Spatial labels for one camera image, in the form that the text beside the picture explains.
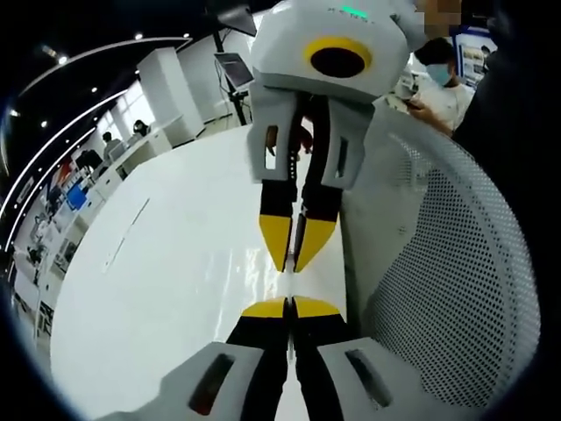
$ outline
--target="yellow ring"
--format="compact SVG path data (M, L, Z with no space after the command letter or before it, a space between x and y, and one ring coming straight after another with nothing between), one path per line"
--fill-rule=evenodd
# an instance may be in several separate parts
M312 56L324 48L342 48L355 53L365 63L363 71L368 69L373 62L372 54L366 46L346 37L324 37L310 42L304 49L304 59L310 63Z

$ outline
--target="face mask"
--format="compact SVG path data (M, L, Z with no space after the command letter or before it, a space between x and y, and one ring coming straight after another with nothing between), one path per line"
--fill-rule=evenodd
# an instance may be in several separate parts
M452 78L452 75L448 73L448 64L429 64L427 73L440 86L445 86Z

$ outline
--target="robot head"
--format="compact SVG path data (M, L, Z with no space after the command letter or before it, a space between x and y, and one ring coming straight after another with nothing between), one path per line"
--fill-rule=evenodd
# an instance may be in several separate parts
M335 0L278 4L252 45L258 82L371 102L397 83L421 46L421 15L406 0Z

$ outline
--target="black circular opening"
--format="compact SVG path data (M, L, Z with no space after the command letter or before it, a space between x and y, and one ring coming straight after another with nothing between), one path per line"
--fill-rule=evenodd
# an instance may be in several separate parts
M315 52L310 61L318 72L341 79L356 76L365 69L362 57L344 48L324 48Z

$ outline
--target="window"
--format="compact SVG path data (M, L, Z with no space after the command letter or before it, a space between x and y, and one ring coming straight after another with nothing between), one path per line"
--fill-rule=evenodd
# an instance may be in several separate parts
M147 125L151 125L156 120L140 82L133 83L127 93L118 99L117 109L123 115L126 126L131 128L131 132L137 120L142 120Z
M111 116L111 113L109 111L103 114L103 117L99 119L99 123L97 124L97 130L99 131L101 136L103 136L105 132L110 132L111 135L113 136L113 139L123 138L123 135L117 128L117 125L113 120L113 116Z

